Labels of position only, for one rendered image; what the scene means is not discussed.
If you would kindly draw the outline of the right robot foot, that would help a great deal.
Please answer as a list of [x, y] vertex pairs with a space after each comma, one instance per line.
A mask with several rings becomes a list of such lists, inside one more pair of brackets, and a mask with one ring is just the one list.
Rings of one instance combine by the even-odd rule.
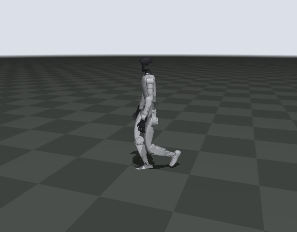
[[147, 168], [153, 168], [153, 166], [151, 164], [149, 164], [149, 166], [142, 165], [140, 167], [137, 167], [136, 169], [147, 169]]

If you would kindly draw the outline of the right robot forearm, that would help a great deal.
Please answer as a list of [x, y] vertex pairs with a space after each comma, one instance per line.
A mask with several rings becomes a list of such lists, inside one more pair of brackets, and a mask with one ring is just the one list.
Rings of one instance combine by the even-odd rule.
[[145, 100], [144, 100], [144, 95], [142, 94], [142, 97], [141, 97], [142, 99], [141, 99], [141, 101], [140, 101], [140, 103], [139, 103], [139, 105], [140, 105], [140, 107], [139, 107], [139, 109], [140, 110], [142, 110], [143, 109], [143, 107], [144, 107], [144, 105], [145, 105]]

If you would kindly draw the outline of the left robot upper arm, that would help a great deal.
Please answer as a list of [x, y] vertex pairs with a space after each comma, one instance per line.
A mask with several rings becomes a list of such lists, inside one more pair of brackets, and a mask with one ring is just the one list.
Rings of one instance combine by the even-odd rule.
[[146, 78], [146, 85], [147, 85], [147, 93], [148, 97], [151, 98], [151, 103], [153, 102], [153, 85], [154, 85], [154, 79], [152, 77]]

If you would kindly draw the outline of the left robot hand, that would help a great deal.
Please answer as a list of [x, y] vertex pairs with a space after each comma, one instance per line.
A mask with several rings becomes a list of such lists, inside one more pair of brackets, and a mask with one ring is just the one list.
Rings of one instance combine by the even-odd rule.
[[145, 118], [145, 120], [142, 120], [137, 124], [138, 130], [142, 133], [145, 133], [145, 122], [147, 120], [147, 117]]

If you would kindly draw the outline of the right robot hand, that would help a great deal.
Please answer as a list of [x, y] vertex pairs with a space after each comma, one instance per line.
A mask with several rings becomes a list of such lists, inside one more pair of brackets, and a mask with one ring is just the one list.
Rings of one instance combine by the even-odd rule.
[[138, 110], [133, 114], [133, 116], [134, 116], [134, 120], [136, 120], [136, 118], [137, 118], [139, 112], [141, 111], [141, 110], [139, 109], [139, 107], [140, 107], [140, 105], [139, 105], [138, 108], [137, 108]]

